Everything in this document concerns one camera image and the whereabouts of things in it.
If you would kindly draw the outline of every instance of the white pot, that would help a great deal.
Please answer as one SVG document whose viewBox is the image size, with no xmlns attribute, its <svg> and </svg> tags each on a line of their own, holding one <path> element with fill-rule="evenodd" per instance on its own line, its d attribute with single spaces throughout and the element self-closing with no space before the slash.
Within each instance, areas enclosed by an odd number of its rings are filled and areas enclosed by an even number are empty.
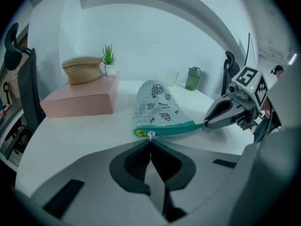
<svg viewBox="0 0 301 226">
<path fill-rule="evenodd" d="M 107 76 L 116 75 L 117 73 L 117 65 L 105 65 L 104 69 Z"/>
</svg>

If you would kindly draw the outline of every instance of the potted plant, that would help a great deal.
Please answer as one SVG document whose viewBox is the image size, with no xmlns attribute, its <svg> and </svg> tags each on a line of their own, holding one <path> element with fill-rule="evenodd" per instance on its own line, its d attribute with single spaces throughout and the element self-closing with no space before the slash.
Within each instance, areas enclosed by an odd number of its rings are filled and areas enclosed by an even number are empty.
<svg viewBox="0 0 301 226">
<path fill-rule="evenodd" d="M 106 46 L 105 45 L 105 51 L 103 50 L 103 63 L 104 63 L 104 69 L 107 74 L 107 76 L 116 75 L 117 72 L 117 66 L 114 64 L 115 58 L 114 53 L 112 53 L 112 45 Z"/>
</svg>

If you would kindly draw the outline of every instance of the checkered pouch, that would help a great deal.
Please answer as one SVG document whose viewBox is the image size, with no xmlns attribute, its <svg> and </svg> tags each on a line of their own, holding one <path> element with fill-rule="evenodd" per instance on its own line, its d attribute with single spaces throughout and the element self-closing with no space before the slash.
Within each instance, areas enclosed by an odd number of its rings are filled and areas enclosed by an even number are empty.
<svg viewBox="0 0 301 226">
<path fill-rule="evenodd" d="M 166 84 L 146 81 L 138 90 L 133 115 L 134 133 L 147 137 L 149 131 L 156 136 L 193 131 L 204 124 L 195 124 L 179 108 Z"/>
</svg>

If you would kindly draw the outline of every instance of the clear cup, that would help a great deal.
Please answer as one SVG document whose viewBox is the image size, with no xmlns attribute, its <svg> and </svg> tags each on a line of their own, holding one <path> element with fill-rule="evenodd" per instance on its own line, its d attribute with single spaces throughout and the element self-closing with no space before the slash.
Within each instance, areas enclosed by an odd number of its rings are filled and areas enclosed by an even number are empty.
<svg viewBox="0 0 301 226">
<path fill-rule="evenodd" d="M 176 84 L 178 77 L 179 77 L 179 72 L 178 71 L 167 70 L 166 84 L 170 87 L 173 87 Z"/>
</svg>

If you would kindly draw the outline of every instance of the person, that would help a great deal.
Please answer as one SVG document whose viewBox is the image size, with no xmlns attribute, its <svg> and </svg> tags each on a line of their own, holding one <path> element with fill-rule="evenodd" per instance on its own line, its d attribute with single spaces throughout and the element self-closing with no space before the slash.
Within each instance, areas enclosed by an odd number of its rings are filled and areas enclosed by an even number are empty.
<svg viewBox="0 0 301 226">
<path fill-rule="evenodd" d="M 276 78 L 279 79 L 283 73 L 284 73 L 284 68 L 281 65 L 277 65 L 272 71 L 272 74 L 276 75 Z M 274 129 L 278 128 L 281 126 L 280 120 L 277 116 L 276 111 L 272 110 L 272 112 L 270 111 L 271 106 L 269 103 L 268 98 L 265 99 L 263 106 L 261 108 L 262 111 L 266 111 L 266 114 L 269 114 L 270 116 L 272 116 L 272 121 L 271 124 L 269 126 L 269 118 L 266 118 L 264 120 L 262 120 L 262 122 L 258 125 L 258 127 L 255 129 L 253 135 L 254 135 L 254 142 L 260 142 L 266 133 L 270 133 L 271 131 L 273 131 Z"/>
</svg>

